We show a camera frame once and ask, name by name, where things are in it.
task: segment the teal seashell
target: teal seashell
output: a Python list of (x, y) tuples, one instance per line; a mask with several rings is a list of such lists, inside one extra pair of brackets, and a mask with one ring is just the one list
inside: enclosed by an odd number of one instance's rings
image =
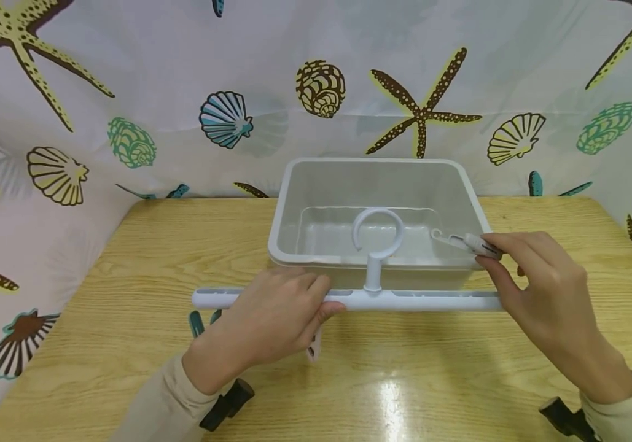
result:
[(632, 103), (615, 103), (602, 110), (584, 127), (576, 149), (595, 155), (621, 137), (632, 125)]
[(112, 153), (124, 166), (135, 169), (154, 165), (156, 144), (151, 135), (138, 125), (116, 117), (109, 122), (107, 136)]

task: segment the scallop shell print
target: scallop shell print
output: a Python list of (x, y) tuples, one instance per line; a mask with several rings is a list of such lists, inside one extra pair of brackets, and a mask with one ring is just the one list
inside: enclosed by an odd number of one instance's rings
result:
[(149, 132), (138, 125), (116, 117), (109, 122), (107, 136), (112, 153), (124, 166), (135, 169), (154, 165), (156, 144)]
[(21, 376), (59, 316), (38, 316), (38, 310), (34, 308), (21, 313), (4, 327), (4, 337), (0, 340), (0, 379), (13, 380)]
[(54, 147), (36, 147), (26, 154), (28, 175), (43, 195), (61, 206), (83, 203), (82, 182), (89, 170)]
[(498, 127), (488, 143), (488, 159), (500, 166), (515, 157), (522, 158), (539, 141), (536, 135), (546, 121), (543, 115), (532, 113), (516, 115), (507, 120)]
[(296, 94), (306, 112), (333, 118), (345, 99), (345, 77), (325, 60), (307, 61), (296, 73)]
[(211, 93), (200, 106), (199, 120), (208, 139), (228, 149), (234, 149), (243, 136), (249, 138), (254, 129), (244, 96), (230, 91)]
[(615, 103), (602, 110), (583, 128), (576, 149), (595, 155), (621, 137), (632, 126), (632, 103)]

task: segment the wooden table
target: wooden table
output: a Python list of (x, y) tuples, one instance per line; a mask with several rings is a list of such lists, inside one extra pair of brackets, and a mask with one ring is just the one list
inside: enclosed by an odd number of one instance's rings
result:
[[(191, 339), (196, 287), (268, 264), (275, 200), (141, 201), (0, 405), (0, 441), (106, 441)], [(589, 272), (601, 329), (632, 366), (632, 242), (592, 200), (482, 198), (495, 231), (552, 234)], [(514, 269), (508, 257), (508, 268)], [(477, 273), (470, 289), (492, 289)], [(204, 320), (209, 312), (203, 312)], [(243, 375), (257, 395), (208, 441), (566, 441), (537, 412), (576, 391), (503, 312), (352, 312), (324, 350)]]

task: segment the white ring hook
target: white ring hook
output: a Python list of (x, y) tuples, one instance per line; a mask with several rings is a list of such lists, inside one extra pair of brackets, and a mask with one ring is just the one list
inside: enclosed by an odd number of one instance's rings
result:
[(396, 233), (394, 237), (394, 243), (380, 252), (371, 252), (367, 255), (367, 274), (365, 275), (364, 290), (370, 293), (380, 293), (382, 287), (380, 285), (380, 276), (382, 273), (382, 262), (385, 261), (391, 255), (399, 250), (402, 242), (404, 241), (404, 222), (403, 220), (389, 209), (384, 207), (371, 207), (370, 209), (364, 209), (361, 211), (357, 218), (353, 222), (353, 245), (357, 250), (362, 250), (362, 246), (359, 243), (359, 229), (362, 223), (367, 217), (374, 214), (384, 214), (394, 220), (396, 227)]

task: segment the finger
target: finger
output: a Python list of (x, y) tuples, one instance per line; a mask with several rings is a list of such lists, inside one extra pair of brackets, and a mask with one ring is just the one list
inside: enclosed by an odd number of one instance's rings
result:
[(547, 232), (512, 233), (526, 242), (543, 260), (555, 268), (565, 268), (575, 264), (572, 257)]
[(308, 323), (306, 329), (303, 329), (303, 333), (298, 339), (298, 341), (303, 344), (303, 348), (306, 348), (311, 344), (314, 336), (316, 336), (316, 331), (321, 325), (324, 325), (331, 317), (344, 311), (345, 304), (343, 303), (339, 303), (337, 301), (322, 303), (316, 311), (314, 317), (311, 319), (311, 322)]
[(316, 282), (317, 278), (318, 278), (318, 275), (315, 273), (306, 273), (299, 276), (297, 279), (298, 279), (298, 284), (304, 289), (308, 290), (311, 287), (311, 285), (313, 285), (313, 283)]
[(514, 233), (484, 233), (480, 237), (510, 255), (530, 278), (545, 278), (552, 270), (547, 261)]
[(289, 278), (296, 278), (303, 274), (306, 274), (306, 269), (303, 269), (303, 267), (287, 267), (287, 270), (284, 272), (284, 276)]
[(487, 270), (491, 276), (497, 289), (497, 294), (500, 296), (502, 308), (510, 313), (512, 317), (517, 316), (517, 306), (519, 306), (522, 290), (512, 280), (512, 276), (505, 269), (505, 266), (500, 261), (484, 256), (475, 257), (475, 261), (478, 261), (478, 264), (482, 265), (483, 269)]
[(324, 274), (320, 274), (311, 284), (311, 287), (308, 288), (308, 296), (310, 296), (317, 305), (323, 302), (323, 298), (326, 297), (329, 291), (330, 278)]

